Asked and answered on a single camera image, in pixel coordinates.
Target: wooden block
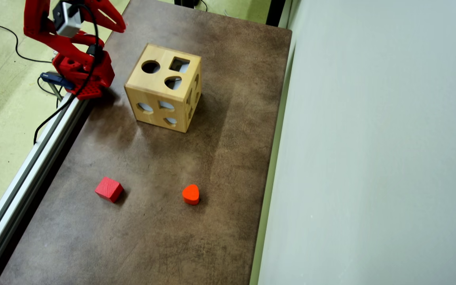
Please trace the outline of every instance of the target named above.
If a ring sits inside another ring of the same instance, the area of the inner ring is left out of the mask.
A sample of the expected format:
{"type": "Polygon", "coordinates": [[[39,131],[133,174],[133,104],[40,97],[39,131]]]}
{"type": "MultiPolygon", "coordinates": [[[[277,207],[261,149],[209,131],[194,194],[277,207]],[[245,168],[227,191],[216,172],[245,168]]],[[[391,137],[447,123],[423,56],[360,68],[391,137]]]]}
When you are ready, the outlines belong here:
{"type": "Polygon", "coordinates": [[[116,202],[117,198],[123,191],[123,186],[108,177],[103,177],[96,190],[94,190],[101,198],[109,200],[110,202],[116,202]]]}
{"type": "Polygon", "coordinates": [[[135,119],[186,132],[201,96],[201,57],[147,44],[124,89],[135,119]]]}
{"type": "Polygon", "coordinates": [[[184,198],[184,202],[190,205],[196,205],[200,201],[200,192],[198,190],[198,186],[195,184],[187,186],[182,191],[182,197],[184,198]]]}

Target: black cable on floor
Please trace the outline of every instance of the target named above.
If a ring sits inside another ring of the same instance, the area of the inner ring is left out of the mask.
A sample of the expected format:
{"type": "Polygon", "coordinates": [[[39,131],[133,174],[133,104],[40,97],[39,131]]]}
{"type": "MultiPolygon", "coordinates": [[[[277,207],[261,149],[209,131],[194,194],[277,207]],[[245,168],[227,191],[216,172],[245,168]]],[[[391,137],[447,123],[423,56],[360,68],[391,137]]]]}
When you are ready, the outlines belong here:
{"type": "Polygon", "coordinates": [[[200,0],[200,1],[203,3],[203,5],[205,5],[205,11],[208,11],[209,7],[207,7],[207,4],[205,4],[205,2],[203,2],[203,0],[200,0]]]}
{"type": "Polygon", "coordinates": [[[38,87],[40,87],[40,89],[42,89],[43,91],[47,92],[48,94],[55,95],[53,92],[50,92],[50,91],[45,90],[45,89],[42,87],[42,85],[40,85],[40,78],[41,78],[41,77],[38,77],[38,79],[36,80],[36,83],[38,84],[38,87]]]}
{"type": "Polygon", "coordinates": [[[17,37],[17,35],[12,30],[10,30],[8,28],[5,28],[3,26],[0,26],[0,28],[11,32],[15,36],[15,40],[17,40],[17,42],[15,43],[15,52],[17,53],[18,56],[22,57],[23,59],[34,61],[35,63],[52,63],[52,60],[51,61],[37,60],[37,59],[28,58],[28,57],[25,57],[25,56],[22,56],[21,54],[19,54],[19,51],[17,50],[17,47],[19,46],[19,38],[17,37]]]}

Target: red robot arm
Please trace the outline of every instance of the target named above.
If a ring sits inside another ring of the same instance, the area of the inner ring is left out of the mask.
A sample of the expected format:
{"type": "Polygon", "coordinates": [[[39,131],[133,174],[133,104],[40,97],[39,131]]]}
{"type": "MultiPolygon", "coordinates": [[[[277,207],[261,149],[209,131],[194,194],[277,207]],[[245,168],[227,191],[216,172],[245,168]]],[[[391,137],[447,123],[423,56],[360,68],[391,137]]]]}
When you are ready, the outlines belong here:
{"type": "MultiPolygon", "coordinates": [[[[117,32],[125,31],[125,23],[122,16],[108,0],[74,1],[71,3],[87,6],[93,13],[97,25],[117,32]]],[[[96,42],[95,37],[83,31],[79,31],[71,38],[58,35],[54,22],[48,18],[49,10],[49,0],[26,0],[24,9],[24,34],[48,45],[58,52],[52,64],[58,73],[75,84],[76,87],[68,91],[76,94],[87,78],[87,73],[93,66],[94,57],[78,50],[73,44],[91,46],[96,42]]],[[[85,9],[80,9],[80,13],[83,20],[88,22],[93,21],[91,15],[85,9]]],[[[105,44],[99,40],[99,45],[103,48],[105,44]]],[[[77,94],[78,99],[100,97],[102,95],[102,88],[109,87],[112,84],[114,70],[112,69],[112,61],[108,52],[103,51],[99,56],[97,53],[96,62],[89,82],[81,94],[77,94]]]]}

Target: black cable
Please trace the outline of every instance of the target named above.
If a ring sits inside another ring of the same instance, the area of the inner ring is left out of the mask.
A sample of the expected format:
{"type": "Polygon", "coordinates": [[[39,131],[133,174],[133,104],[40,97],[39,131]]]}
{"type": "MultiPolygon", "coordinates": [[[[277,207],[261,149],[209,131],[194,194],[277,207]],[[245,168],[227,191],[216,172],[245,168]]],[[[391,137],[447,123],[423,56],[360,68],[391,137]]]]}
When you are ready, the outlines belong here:
{"type": "MultiPolygon", "coordinates": [[[[63,90],[63,87],[61,86],[61,88],[59,89],[59,95],[61,96],[61,90],[63,90]]],[[[59,105],[59,98],[56,98],[56,109],[57,109],[57,106],[59,105]]]]}
{"type": "Polygon", "coordinates": [[[10,30],[8,28],[5,28],[3,26],[0,26],[0,28],[11,32],[15,36],[15,40],[17,40],[17,42],[15,43],[15,52],[17,53],[18,56],[22,57],[23,59],[34,61],[35,63],[51,63],[52,62],[52,60],[51,61],[37,60],[37,59],[32,59],[32,58],[27,58],[25,56],[22,56],[21,54],[19,54],[19,51],[17,50],[17,47],[19,46],[19,38],[17,37],[17,35],[12,30],[10,30]]]}
{"type": "Polygon", "coordinates": [[[207,7],[207,4],[205,4],[205,2],[203,2],[203,0],[200,0],[200,1],[203,3],[203,5],[205,5],[205,11],[208,11],[209,7],[207,7]]]}
{"type": "MultiPolygon", "coordinates": [[[[94,36],[96,37],[96,50],[98,49],[98,46],[99,46],[99,35],[98,35],[98,25],[96,24],[96,19],[94,18],[94,14],[93,12],[91,11],[91,9],[89,9],[89,7],[87,7],[86,5],[84,4],[74,4],[70,7],[70,9],[74,8],[74,7],[82,7],[84,8],[88,13],[89,15],[91,16],[91,19],[93,21],[93,24],[94,24],[94,36]]],[[[34,139],[33,139],[33,144],[36,144],[36,138],[38,137],[38,131],[45,125],[47,124],[48,121],[50,121],[50,119],[52,119],[54,116],[56,116],[59,112],[61,112],[64,108],[66,108],[66,106],[69,106],[71,104],[71,102],[73,102],[73,99],[75,99],[81,92],[82,90],[87,86],[87,83],[89,82],[89,79],[91,78],[92,74],[93,74],[93,71],[94,71],[94,66],[96,65],[96,55],[98,53],[95,52],[94,53],[94,60],[93,60],[93,65],[91,66],[91,70],[89,70],[89,73],[87,74],[87,77],[85,78],[84,80],[84,83],[82,83],[82,86],[78,89],[78,91],[75,93],[75,94],[71,94],[71,96],[69,97],[68,101],[61,105],[61,107],[59,107],[56,112],[53,112],[52,115],[50,115],[47,119],[45,119],[45,121],[43,121],[40,126],[38,126],[38,128],[36,128],[36,131],[34,132],[34,139]]]]}
{"type": "Polygon", "coordinates": [[[43,88],[42,85],[40,85],[40,78],[41,77],[38,77],[38,79],[36,80],[36,83],[38,84],[38,87],[40,87],[40,89],[42,89],[43,91],[47,92],[48,94],[55,95],[53,92],[45,90],[45,88],[43,88]]]}

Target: red wooden block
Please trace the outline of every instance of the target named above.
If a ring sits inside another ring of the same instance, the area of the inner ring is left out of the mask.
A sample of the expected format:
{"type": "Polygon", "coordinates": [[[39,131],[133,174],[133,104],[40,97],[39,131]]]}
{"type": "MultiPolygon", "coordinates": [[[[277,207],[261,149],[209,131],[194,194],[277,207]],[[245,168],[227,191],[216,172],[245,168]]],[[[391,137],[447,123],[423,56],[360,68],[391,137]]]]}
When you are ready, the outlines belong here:
{"type": "Polygon", "coordinates": [[[123,191],[123,186],[121,183],[110,179],[108,177],[103,177],[96,190],[94,190],[101,198],[109,200],[110,202],[116,202],[119,198],[120,193],[123,191]]]}

